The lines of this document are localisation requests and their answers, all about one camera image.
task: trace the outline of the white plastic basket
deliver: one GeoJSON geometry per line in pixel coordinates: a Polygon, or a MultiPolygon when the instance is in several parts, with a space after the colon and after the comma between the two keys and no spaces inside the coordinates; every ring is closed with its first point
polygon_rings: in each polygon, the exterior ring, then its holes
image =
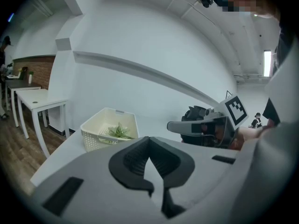
{"type": "Polygon", "coordinates": [[[127,141],[128,139],[111,137],[107,134],[108,128],[118,126],[121,123],[124,128],[129,129],[128,136],[138,138],[138,128],[135,115],[111,108],[104,108],[81,125],[81,133],[86,151],[109,147],[115,143],[127,141]],[[103,143],[103,140],[111,141],[112,144],[103,143]]]}

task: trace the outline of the table leg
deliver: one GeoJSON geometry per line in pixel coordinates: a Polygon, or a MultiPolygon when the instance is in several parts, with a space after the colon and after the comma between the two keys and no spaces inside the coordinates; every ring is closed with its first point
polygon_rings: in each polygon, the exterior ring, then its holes
{"type": "Polygon", "coordinates": [[[46,111],[43,110],[43,125],[48,127],[47,118],[46,118],[46,111]]]}
{"type": "Polygon", "coordinates": [[[13,89],[11,89],[11,106],[12,106],[12,109],[13,109],[15,126],[19,127],[19,123],[18,123],[18,119],[17,119],[17,113],[15,111],[14,90],[13,89]]]}
{"type": "Polygon", "coordinates": [[[7,94],[7,84],[5,84],[5,101],[6,101],[6,110],[9,111],[8,94],[7,94]]]}
{"type": "Polygon", "coordinates": [[[25,122],[24,122],[24,116],[23,116],[23,111],[22,111],[22,102],[21,102],[19,97],[18,97],[18,108],[19,108],[19,115],[20,115],[20,121],[21,121],[21,124],[22,124],[22,129],[23,129],[25,138],[28,139],[29,136],[28,136],[27,129],[26,129],[26,126],[25,126],[25,122]]]}
{"type": "Polygon", "coordinates": [[[46,147],[45,141],[43,140],[43,134],[42,134],[41,127],[39,126],[39,121],[38,121],[38,114],[37,114],[37,111],[35,111],[35,110],[32,110],[32,119],[33,119],[33,125],[34,125],[34,129],[36,130],[36,135],[37,135],[39,144],[40,144],[45,156],[47,158],[49,158],[50,154],[46,147]]]}
{"type": "Polygon", "coordinates": [[[69,130],[69,126],[68,126],[68,122],[66,119],[66,105],[62,105],[60,106],[60,115],[62,115],[63,119],[64,119],[64,131],[65,131],[65,136],[68,139],[70,137],[70,130],[69,130]]]}
{"type": "Polygon", "coordinates": [[[5,110],[2,108],[2,84],[0,83],[0,117],[5,115],[5,110]]]}

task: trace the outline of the ceiling light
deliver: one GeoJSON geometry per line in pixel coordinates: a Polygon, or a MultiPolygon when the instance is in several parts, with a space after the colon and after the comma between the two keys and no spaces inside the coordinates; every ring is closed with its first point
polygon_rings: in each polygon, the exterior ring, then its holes
{"type": "Polygon", "coordinates": [[[10,15],[10,17],[9,17],[9,19],[8,19],[8,22],[11,21],[11,19],[12,19],[13,16],[14,16],[14,13],[11,13],[11,15],[10,15]]]}
{"type": "Polygon", "coordinates": [[[263,53],[263,76],[269,77],[270,76],[270,68],[271,68],[271,51],[266,50],[263,53]]]}

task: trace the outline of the white table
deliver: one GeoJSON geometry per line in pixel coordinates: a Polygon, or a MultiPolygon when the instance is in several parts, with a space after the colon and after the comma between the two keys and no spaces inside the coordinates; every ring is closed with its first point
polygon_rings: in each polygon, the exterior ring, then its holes
{"type": "Polygon", "coordinates": [[[8,79],[19,79],[20,76],[6,76],[8,79]]]}
{"type": "MultiPolygon", "coordinates": [[[[181,141],[177,133],[167,130],[167,120],[152,119],[145,116],[136,115],[139,137],[156,136],[170,140],[181,141]]],[[[81,130],[78,129],[69,139],[61,144],[54,153],[42,164],[42,166],[32,176],[30,181],[37,187],[46,178],[59,169],[73,161],[75,158],[85,154],[81,130]]]]}
{"type": "Polygon", "coordinates": [[[36,135],[37,135],[38,141],[41,145],[43,153],[48,158],[50,156],[50,154],[46,147],[45,141],[43,140],[41,127],[39,126],[38,112],[40,112],[40,111],[43,112],[43,122],[46,127],[47,121],[46,121],[45,110],[59,106],[60,107],[60,115],[64,119],[62,121],[64,122],[65,136],[66,136],[66,138],[69,138],[70,131],[69,131],[69,127],[67,125],[66,111],[65,111],[65,105],[66,105],[67,99],[62,98],[62,97],[50,97],[48,94],[48,91],[45,89],[17,91],[16,94],[18,96],[18,107],[19,107],[20,120],[21,120],[21,124],[22,124],[22,128],[23,128],[25,137],[26,137],[26,139],[29,138],[27,129],[25,126],[25,122],[24,122],[21,102],[23,102],[24,105],[27,106],[27,108],[30,109],[32,112],[34,129],[36,130],[36,135]]]}
{"type": "Polygon", "coordinates": [[[8,105],[8,88],[11,91],[11,105],[13,109],[13,115],[14,115],[14,123],[16,127],[19,127],[17,114],[15,111],[15,103],[14,103],[14,92],[15,91],[22,91],[22,90],[34,90],[34,89],[41,89],[41,85],[36,83],[28,84],[27,81],[24,80],[6,80],[5,81],[5,100],[6,100],[6,109],[9,110],[8,105]]]}

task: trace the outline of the brick wall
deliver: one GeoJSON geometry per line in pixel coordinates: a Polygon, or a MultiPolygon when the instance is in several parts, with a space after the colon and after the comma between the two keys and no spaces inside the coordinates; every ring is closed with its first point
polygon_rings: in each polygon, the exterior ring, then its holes
{"type": "Polygon", "coordinates": [[[25,74],[24,80],[29,79],[29,72],[33,71],[32,82],[40,84],[42,89],[48,89],[49,80],[54,63],[55,56],[39,56],[39,57],[28,57],[14,60],[13,74],[17,76],[19,69],[27,66],[28,70],[25,74]]]}

